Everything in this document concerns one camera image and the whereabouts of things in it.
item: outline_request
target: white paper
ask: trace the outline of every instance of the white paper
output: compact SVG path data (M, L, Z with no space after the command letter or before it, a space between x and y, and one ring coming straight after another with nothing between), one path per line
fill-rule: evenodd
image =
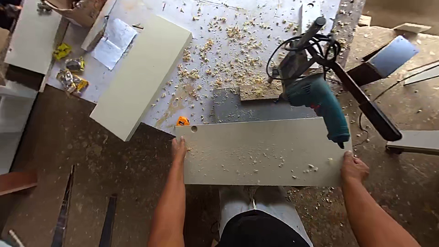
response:
M137 34L134 28L116 18L108 22L104 36L91 55L112 70Z

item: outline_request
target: person's right hand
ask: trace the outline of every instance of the person's right hand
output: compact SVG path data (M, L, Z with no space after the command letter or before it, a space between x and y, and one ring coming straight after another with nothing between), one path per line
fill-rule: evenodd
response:
M184 156L186 155L186 141L183 136L177 141L176 138L172 139L172 158L173 163L183 164Z
M369 167L354 157L352 151L346 151L341 169L343 182L356 181L362 183L369 175Z

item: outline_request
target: workbench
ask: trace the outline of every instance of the workbench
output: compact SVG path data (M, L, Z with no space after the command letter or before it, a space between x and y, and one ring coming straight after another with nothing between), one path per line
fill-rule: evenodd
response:
M189 49L193 61L180 61L179 64L181 63L183 68L187 68L188 71L198 69L200 78L179 81L176 67L169 78L169 80L173 80L173 84L163 88L165 97L157 99L157 103L154 107L151 107L142 122L170 134L174 134L174 126L179 116L189 118L191 124L216 123L217 121L213 117L216 95L214 95L213 90L218 88L215 80L220 77L220 73L213 77L211 74L207 74L206 70L212 69L213 71L217 63L228 65L230 62L234 62L235 59L245 60L247 56L257 61L257 65L251 68L253 72L257 74L260 71L258 76L265 77L266 61L278 46L280 40L286 40L294 36L292 33L294 27L298 26L302 4L305 7L309 7L309 4L315 2L313 0L309 2L299 0L117 0L110 13L110 19L119 18L128 25L138 23L142 25L146 20L147 14L155 14L190 30L193 35L193 40L190 44L191 48ZM334 30L338 31L336 32L336 38L343 38L344 46L348 48L363 5L364 0L321 1L320 13L327 20L323 34L328 34L335 27ZM218 21L219 18L226 18L226 20ZM245 22L251 22L252 20L254 20L255 25L246 25L248 30L245 33L246 37L237 42L231 42L227 36L226 28L238 26L242 29ZM215 21L218 21L218 26L214 28L209 26L209 22L214 23ZM289 23L293 23L292 26L290 25L290 29L287 28ZM81 77L88 80L90 85L81 98L97 103L100 95L107 89L117 73L121 62L119 61L114 69L110 71L98 60L94 59L90 53L81 49L80 46L87 34L88 29L69 24L64 42L72 46L69 58L83 56L86 62L85 71ZM261 42L260 46L250 52L242 52L238 43L241 41L248 42L250 37L257 41L255 42L256 44ZM214 42L212 49L207 52L209 62L201 64L198 49L204 46L209 39L212 39ZM339 57L339 62L342 65L345 63L344 56L345 54L342 54ZM61 83L56 79L56 75L60 68L64 68L63 60L55 62L47 76L47 84L59 89L61 89ZM221 83L221 87L237 85L237 82L234 80ZM201 86L201 89L196 90L196 93L199 94L200 98L190 97L189 93L197 89L198 86Z

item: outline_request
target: wooden board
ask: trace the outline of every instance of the wooden board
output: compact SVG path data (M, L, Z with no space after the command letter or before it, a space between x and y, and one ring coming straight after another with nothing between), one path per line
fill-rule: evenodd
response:
M0 175L0 196L36 186L36 171L10 172Z
M93 26L91 27L90 31L88 31L87 36L84 39L84 42L81 45L81 48L86 51L92 51L99 40L104 35L105 27L107 26L108 16L113 9L114 4L116 3L116 0L107 0L102 7L101 11L99 12L99 15L96 18L96 21L94 21Z
M437 65L439 65L439 61L408 71L404 74L404 78L411 77L404 81L404 86L439 75L439 67L436 67Z
M177 126L176 135L189 150L185 184L338 186L352 150L328 140L323 118Z
M24 1L4 61L45 75L52 62L61 15L55 11L39 15L37 3L40 0Z
M404 23L401 24L399 26L394 27L394 30L403 30L403 31L408 31L408 32L412 32L412 33L420 33L423 31L427 31L429 30L431 27L430 26L425 26L425 25L419 25L419 24L414 24L414 23Z
M387 142L387 147L404 152L439 155L439 131L401 131L403 138Z
M358 26L370 26L372 21L371 16L361 15L360 20L358 21Z
M239 97L241 100L279 98L281 93L282 83L280 81L239 86Z
M128 141L191 39L190 31L151 15L90 117Z

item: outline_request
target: white board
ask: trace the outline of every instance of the white board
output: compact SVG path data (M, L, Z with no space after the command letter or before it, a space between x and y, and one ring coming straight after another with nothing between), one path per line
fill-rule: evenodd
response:
M90 117L129 141L191 40L188 30L151 15Z
M338 186L343 154L352 150L351 140L345 149L328 140L323 118L192 128L176 127L190 150L185 184Z
M395 142L387 142L387 147L405 152L439 155L439 131L401 131L403 137Z
M39 15L37 3L40 0L24 0L4 61L45 75L52 62L61 15L55 11Z

